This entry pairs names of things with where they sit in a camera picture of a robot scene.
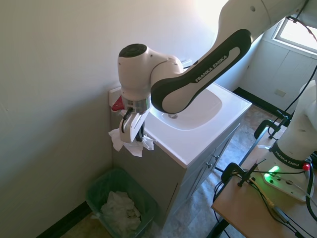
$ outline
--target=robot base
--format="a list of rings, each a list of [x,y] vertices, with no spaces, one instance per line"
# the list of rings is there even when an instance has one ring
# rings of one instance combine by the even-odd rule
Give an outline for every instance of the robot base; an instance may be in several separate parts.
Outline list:
[[[300,172],[300,170],[293,169],[279,160],[275,158],[275,156],[271,152],[267,152],[265,157],[266,160],[263,161],[258,165],[258,168],[260,171],[270,171],[272,168],[278,166],[277,172],[291,172],[291,173],[296,173]],[[276,176],[271,176],[269,174],[262,174],[265,183],[268,185],[275,187],[276,189],[302,201],[306,201],[306,194],[298,189],[296,186],[290,184],[287,181],[292,181],[294,184],[298,185],[301,187],[304,191],[307,190],[308,186],[308,181],[309,181],[309,172],[306,172],[304,174],[290,174],[290,175],[284,175],[284,174],[279,174],[279,177]]]

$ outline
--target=red object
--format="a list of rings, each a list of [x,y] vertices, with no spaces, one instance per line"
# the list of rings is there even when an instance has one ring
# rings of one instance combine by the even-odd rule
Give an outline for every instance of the red object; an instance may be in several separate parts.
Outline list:
[[[118,98],[118,100],[111,107],[111,110],[116,112],[116,111],[123,110],[123,109],[124,109],[124,105],[123,105],[123,102],[122,102],[122,97],[120,96]]]
[[[310,168],[311,168],[311,165],[310,165],[310,164],[304,163],[304,165],[303,165],[303,170],[309,171]]]

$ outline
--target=vanity cabinet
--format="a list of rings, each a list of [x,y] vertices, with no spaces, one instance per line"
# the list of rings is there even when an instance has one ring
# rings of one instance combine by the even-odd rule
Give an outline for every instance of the vanity cabinet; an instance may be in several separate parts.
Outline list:
[[[187,168],[180,166],[156,144],[153,151],[143,149],[142,158],[134,157],[124,147],[112,150],[114,167],[123,168],[158,203],[155,222],[161,227],[213,171],[237,130],[243,115],[218,136]],[[111,127],[118,127],[122,117],[111,115]]]

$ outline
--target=wall outlet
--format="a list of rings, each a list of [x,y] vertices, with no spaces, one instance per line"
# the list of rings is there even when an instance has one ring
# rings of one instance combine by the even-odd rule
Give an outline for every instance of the wall outlet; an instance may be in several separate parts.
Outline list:
[[[280,97],[284,97],[285,96],[285,92],[283,92],[282,90],[276,89],[276,91],[274,92],[277,96]]]

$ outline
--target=green light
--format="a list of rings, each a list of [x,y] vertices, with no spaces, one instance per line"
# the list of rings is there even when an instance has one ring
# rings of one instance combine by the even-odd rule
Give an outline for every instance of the green light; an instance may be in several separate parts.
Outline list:
[[[279,166],[274,166],[272,169],[269,170],[270,173],[276,172],[279,170]],[[270,174],[264,174],[264,178],[270,177]]]
[[[269,170],[269,172],[273,173],[279,170],[279,166],[274,166],[272,169]]]

